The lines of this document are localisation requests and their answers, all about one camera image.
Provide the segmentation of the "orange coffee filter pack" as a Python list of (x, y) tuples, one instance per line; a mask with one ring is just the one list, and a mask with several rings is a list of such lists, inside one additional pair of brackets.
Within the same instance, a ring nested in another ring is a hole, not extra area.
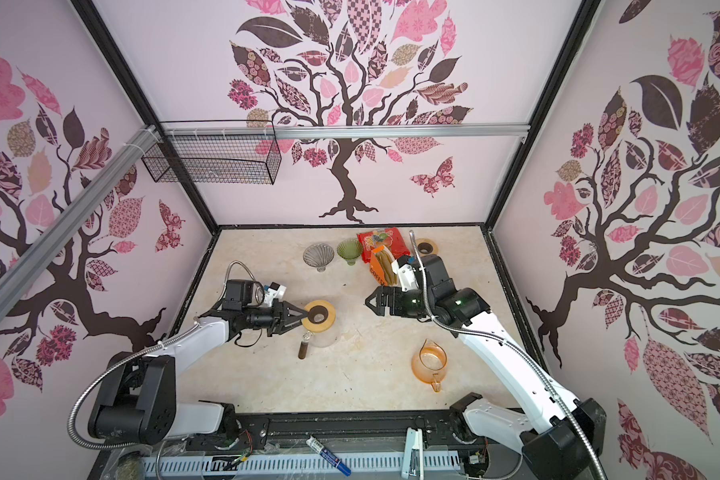
[(394, 287), (398, 285), (398, 276), (393, 269), (395, 257), (384, 245), (371, 251), (370, 271), (381, 286)]

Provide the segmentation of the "clear glass carafe brown handle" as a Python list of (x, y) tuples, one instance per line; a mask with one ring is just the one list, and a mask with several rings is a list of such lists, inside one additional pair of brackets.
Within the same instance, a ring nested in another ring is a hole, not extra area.
[(304, 360), (309, 352), (310, 348), (326, 348), (334, 344), (339, 337), (339, 331), (334, 328), (330, 328), (323, 332), (312, 332), (304, 329), (299, 345), (297, 358)]

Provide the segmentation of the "clear ribbed glass dripper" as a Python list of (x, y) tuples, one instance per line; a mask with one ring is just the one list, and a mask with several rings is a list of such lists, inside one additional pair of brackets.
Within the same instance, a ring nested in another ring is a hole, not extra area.
[(317, 272), (324, 272), (333, 261), (335, 250), (326, 243), (315, 243), (307, 247), (302, 255), (304, 263)]

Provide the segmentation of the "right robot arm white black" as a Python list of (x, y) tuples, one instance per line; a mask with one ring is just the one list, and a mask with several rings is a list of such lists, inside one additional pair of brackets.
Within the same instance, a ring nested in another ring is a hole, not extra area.
[(505, 330), (475, 290), (459, 289), (437, 255), (404, 255), (382, 270), (365, 300), (375, 315), (431, 321), (484, 361), (518, 402), (518, 411), (475, 396), (456, 409), (458, 432), (515, 451), (538, 479), (606, 478), (600, 455), (606, 413), (553, 379)]

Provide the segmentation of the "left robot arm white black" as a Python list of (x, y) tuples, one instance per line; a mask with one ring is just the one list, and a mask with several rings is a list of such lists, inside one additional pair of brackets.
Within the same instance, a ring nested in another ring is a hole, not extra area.
[(237, 441), (242, 428), (231, 404), (178, 400), (180, 373), (212, 350), (237, 342), (248, 330), (268, 337), (301, 326), (306, 310), (284, 301), (284, 286), (228, 280), (214, 304), (185, 332), (136, 353), (113, 356), (105, 372), (86, 388), (96, 396), (87, 433), (77, 430), (76, 401), (68, 433), (89, 449), (154, 446), (168, 439), (216, 435)]

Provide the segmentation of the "green glass dripper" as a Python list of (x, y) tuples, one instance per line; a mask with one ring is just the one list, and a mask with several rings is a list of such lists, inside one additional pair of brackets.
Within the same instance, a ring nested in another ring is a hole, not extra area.
[(349, 266), (354, 266), (362, 256), (363, 246), (357, 238), (349, 238), (337, 246), (336, 252)]

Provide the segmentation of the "red snack bag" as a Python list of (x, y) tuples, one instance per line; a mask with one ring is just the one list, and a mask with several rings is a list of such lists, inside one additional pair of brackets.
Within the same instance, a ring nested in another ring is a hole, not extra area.
[(394, 258), (410, 254), (400, 231), (395, 227), (359, 233), (357, 240), (362, 246), (361, 258), (367, 264), (371, 261), (372, 251), (380, 246), (386, 247)]

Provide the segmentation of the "orange glass pitcher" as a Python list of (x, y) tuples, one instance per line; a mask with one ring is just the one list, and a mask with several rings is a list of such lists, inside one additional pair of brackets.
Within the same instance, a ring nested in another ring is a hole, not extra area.
[(447, 368), (448, 356), (446, 351), (438, 343), (430, 339), (423, 342), (411, 360), (411, 369), (414, 376), (419, 381), (428, 384), (434, 392), (442, 390)]

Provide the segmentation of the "blue white marker pen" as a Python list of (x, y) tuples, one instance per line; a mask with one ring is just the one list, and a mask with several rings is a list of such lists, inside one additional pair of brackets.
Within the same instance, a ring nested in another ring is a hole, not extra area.
[(309, 448), (317, 453), (322, 459), (328, 462), (332, 467), (341, 472), (344, 476), (349, 477), (351, 475), (351, 469), (346, 465), (338, 456), (336, 456), (331, 450), (325, 447), (318, 439), (314, 436), (310, 436), (306, 440)]

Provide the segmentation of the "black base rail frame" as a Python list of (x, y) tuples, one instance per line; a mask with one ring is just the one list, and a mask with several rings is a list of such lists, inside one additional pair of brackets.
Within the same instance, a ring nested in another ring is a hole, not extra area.
[(402, 452), (408, 428), (421, 429), (424, 442), (424, 477), (452, 472), (459, 478), (480, 478), (490, 467), (494, 445), (516, 454), (515, 474), (524, 461), (515, 451), (485, 437), (457, 431), (456, 409), (468, 395), (448, 409), (240, 413), (242, 431), (235, 442), (216, 435), (168, 439), (161, 443), (108, 448), (117, 474), (134, 470), (138, 478), (164, 479), (161, 459), (174, 456), (236, 455), (243, 462), (255, 454), (288, 455), (315, 453), (306, 443), (314, 436), (339, 457), (342, 453)]

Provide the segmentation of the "back aluminium rail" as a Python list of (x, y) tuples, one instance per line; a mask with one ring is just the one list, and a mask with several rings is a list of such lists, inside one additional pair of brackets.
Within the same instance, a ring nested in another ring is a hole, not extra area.
[(521, 137), (525, 138), (530, 126), (521, 123), (452, 124), (452, 125), (383, 125), (383, 126), (268, 126), (211, 128), (163, 128), (168, 136), (211, 136), (224, 138), (258, 135), (277, 139), (327, 138), (407, 138), (407, 137)]

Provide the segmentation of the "aluminium rail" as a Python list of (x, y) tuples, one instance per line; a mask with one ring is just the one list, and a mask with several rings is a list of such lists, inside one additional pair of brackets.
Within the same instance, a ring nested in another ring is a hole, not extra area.
[(530, 126), (521, 123), (452, 124), (452, 125), (383, 125), (383, 126), (268, 126), (211, 128), (163, 128), (168, 136), (211, 136), (224, 138), (258, 135), (277, 139), (327, 138), (407, 138), (407, 137), (521, 137), (525, 138)]
[(114, 158), (59, 214), (53, 224), (21, 255), (0, 279), (0, 322), (52, 263), (66, 242), (81, 228), (130, 167), (157, 143), (156, 128), (145, 126), (123, 144)]

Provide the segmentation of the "left aluminium rail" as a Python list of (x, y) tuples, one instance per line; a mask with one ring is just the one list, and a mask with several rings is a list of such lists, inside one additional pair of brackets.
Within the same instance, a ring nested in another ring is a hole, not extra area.
[(66, 242), (81, 228), (130, 167), (157, 143), (156, 128), (145, 126), (123, 144), (114, 158), (59, 214), (53, 224), (21, 255), (0, 279), (0, 322), (52, 263)]

